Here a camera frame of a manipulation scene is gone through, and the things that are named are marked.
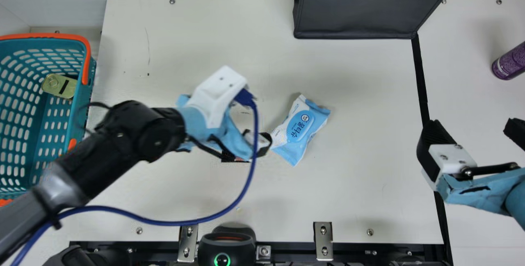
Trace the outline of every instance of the white tabletop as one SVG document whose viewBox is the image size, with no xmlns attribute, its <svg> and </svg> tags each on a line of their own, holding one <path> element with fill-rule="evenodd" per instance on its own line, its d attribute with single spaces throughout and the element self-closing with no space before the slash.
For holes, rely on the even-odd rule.
<svg viewBox="0 0 525 266">
<path fill-rule="evenodd" d="M 410 41 L 296 40 L 291 11 L 292 0 L 107 0 L 92 100 L 169 107 L 228 64 L 248 79 L 261 129 L 270 131 L 302 93 L 332 110 L 302 162 L 261 158 L 239 209 L 199 234 L 240 221 L 259 240 L 311 242 L 312 223 L 332 221 L 336 242 L 441 243 L 415 157 L 421 123 Z M 235 118 L 251 128 L 250 116 Z M 93 204 L 165 220 L 202 217 L 235 199 L 247 170 L 200 150 L 169 154 L 137 165 Z M 122 217 L 76 219 L 82 240 L 176 240 L 175 229 L 146 225 L 137 236 L 138 224 Z"/>
<path fill-rule="evenodd" d="M 291 10 L 292 0 L 107 0 L 92 100 L 169 107 L 228 64 L 259 98 L 261 129 L 272 130 L 302 93 L 332 110 L 302 162 L 261 158 L 238 210 L 202 224 L 199 235 L 240 221 L 261 241 L 312 242 L 312 222 L 332 221 L 335 242 L 442 243 L 415 155 L 421 122 L 410 41 L 296 40 Z M 431 118 L 480 165 L 525 164 L 502 133 L 508 117 L 525 118 L 525 77 L 499 81 L 490 71 L 525 39 L 523 20 L 525 0 L 448 0 L 420 31 Z M 102 114 L 92 111 L 89 126 Z M 249 115 L 233 116 L 251 126 Z M 237 196 L 247 171 L 200 150 L 169 154 L 137 165 L 92 204 L 163 220 L 202 217 Z M 512 218 L 463 206 L 447 214 L 456 265 L 525 258 Z M 69 240 L 177 239 L 178 228 L 90 213 L 47 233 L 25 262 L 42 262 Z"/>
<path fill-rule="evenodd" d="M 492 62 L 525 40 L 525 0 L 447 0 L 420 29 L 431 119 L 440 120 L 478 165 L 525 165 L 525 152 L 503 134 L 525 119 L 525 75 L 497 79 Z M 456 265 L 519 265 L 525 232 L 510 217 L 446 206 Z"/>
</svg>

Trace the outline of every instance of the black shopping bag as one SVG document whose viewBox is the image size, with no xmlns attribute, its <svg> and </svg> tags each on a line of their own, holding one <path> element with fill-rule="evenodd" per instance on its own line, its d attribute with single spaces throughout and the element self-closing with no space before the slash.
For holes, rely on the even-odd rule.
<svg viewBox="0 0 525 266">
<path fill-rule="evenodd" d="M 411 39 L 442 0 L 294 0 L 299 39 Z"/>
</svg>

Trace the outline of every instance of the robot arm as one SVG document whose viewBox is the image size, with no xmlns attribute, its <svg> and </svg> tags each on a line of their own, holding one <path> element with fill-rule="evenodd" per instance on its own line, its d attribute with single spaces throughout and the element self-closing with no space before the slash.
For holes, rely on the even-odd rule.
<svg viewBox="0 0 525 266">
<path fill-rule="evenodd" d="M 525 122 L 509 120 L 504 133 L 524 149 Z M 525 230 L 525 169 L 518 164 L 478 167 L 438 120 L 424 126 L 417 154 L 423 176 L 445 202 L 512 216 Z"/>
<path fill-rule="evenodd" d="M 41 184 L 0 210 L 0 264 L 47 221 L 60 228 L 54 218 L 61 210 L 85 206 L 139 161 L 189 151 L 187 144 L 181 149 L 188 138 L 199 145 L 214 139 L 234 155 L 250 158 L 246 150 L 253 146 L 227 113 L 233 100 L 251 102 L 245 86 L 242 76 L 223 67 L 178 109 L 151 109 L 133 100 L 111 107 L 94 134 L 49 164 Z M 258 140 L 267 141 L 261 135 Z"/>
</svg>

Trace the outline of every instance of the wet wipes package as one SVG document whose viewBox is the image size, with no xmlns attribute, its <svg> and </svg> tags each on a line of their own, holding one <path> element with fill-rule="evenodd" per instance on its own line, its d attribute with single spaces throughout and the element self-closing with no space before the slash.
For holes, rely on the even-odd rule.
<svg viewBox="0 0 525 266">
<path fill-rule="evenodd" d="M 330 110 L 300 95 L 292 105 L 285 121 L 272 132 L 272 150 L 295 166 L 306 147 L 325 124 Z"/>
</svg>

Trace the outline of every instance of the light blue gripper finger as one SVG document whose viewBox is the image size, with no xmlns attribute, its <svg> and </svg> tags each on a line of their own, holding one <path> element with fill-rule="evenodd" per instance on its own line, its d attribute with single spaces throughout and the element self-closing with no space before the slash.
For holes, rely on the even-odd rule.
<svg viewBox="0 0 525 266">
<path fill-rule="evenodd" d="M 183 117 L 186 133 L 189 136 L 199 141 L 202 145 L 214 150 L 221 150 L 221 147 L 217 143 L 210 141 L 212 137 L 215 137 L 215 139 L 219 140 L 233 155 L 244 160 L 248 160 L 252 157 L 252 147 L 246 140 L 244 140 L 244 137 L 235 126 L 229 115 L 229 107 L 224 114 L 223 121 L 219 128 L 207 128 L 204 116 L 198 109 L 184 107 L 188 100 L 189 96 L 182 95 L 179 97 L 176 105 L 177 110 Z"/>
</svg>

